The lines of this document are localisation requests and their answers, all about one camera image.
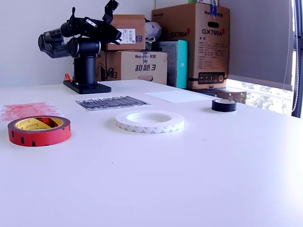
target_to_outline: black and white printed paper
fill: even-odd
[[[145,101],[130,96],[82,99],[76,100],[76,103],[91,111],[150,105]]]

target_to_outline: white wall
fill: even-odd
[[[156,9],[188,3],[188,0],[156,0]]]
[[[151,19],[155,0],[117,0],[115,14]],[[0,2],[0,87],[60,84],[72,74],[72,58],[51,59],[38,48],[43,32],[59,28],[76,7],[77,17],[102,19],[108,0],[2,0]]]

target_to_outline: black tape roll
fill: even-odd
[[[233,100],[215,99],[212,103],[212,110],[219,112],[233,112],[237,110],[237,103]]]

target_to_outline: brown cardboard box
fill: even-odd
[[[152,20],[162,27],[163,39],[188,41],[188,79],[191,89],[226,87],[229,62],[229,9],[190,3],[155,9]]]
[[[111,23],[121,33],[120,45],[107,44],[107,50],[145,50],[145,16],[114,15]]]
[[[226,88],[217,88],[217,89],[202,89],[202,90],[188,89],[188,90],[195,91],[208,96],[233,100],[238,103],[243,103],[243,104],[246,103],[247,91],[241,89],[226,87]]]
[[[96,58],[97,81],[106,78],[106,64],[108,80],[144,79],[166,85],[167,54],[165,52],[139,51],[101,51]]]

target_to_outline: red patterned paper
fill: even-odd
[[[0,122],[38,115],[63,116],[63,113],[49,102],[0,105]]]

